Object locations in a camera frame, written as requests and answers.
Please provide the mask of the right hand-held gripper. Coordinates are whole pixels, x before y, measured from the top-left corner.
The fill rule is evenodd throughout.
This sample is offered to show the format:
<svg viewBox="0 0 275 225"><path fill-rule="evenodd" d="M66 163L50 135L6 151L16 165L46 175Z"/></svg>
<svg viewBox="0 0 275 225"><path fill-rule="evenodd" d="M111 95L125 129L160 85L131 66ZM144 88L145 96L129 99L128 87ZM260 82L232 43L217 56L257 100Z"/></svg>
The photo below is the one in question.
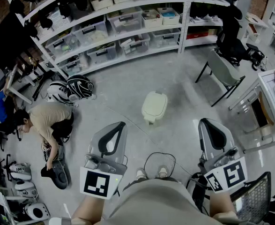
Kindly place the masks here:
<svg viewBox="0 0 275 225"><path fill-rule="evenodd" d="M201 150L207 161L199 166L215 193L225 192L247 181L245 158L234 146L231 131L216 120L203 118L199 122Z"/></svg>

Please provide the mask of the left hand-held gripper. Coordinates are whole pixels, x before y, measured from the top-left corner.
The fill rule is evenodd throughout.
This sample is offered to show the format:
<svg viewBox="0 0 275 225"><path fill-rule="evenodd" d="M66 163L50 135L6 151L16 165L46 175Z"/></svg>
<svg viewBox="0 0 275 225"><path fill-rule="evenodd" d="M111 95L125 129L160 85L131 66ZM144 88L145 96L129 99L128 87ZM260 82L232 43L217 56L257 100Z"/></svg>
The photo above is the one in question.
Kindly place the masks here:
<svg viewBox="0 0 275 225"><path fill-rule="evenodd" d="M127 170L122 164L127 132L125 122L116 122L93 135L89 154L85 156L86 164L80 168L82 194L109 200L116 193Z"/></svg>

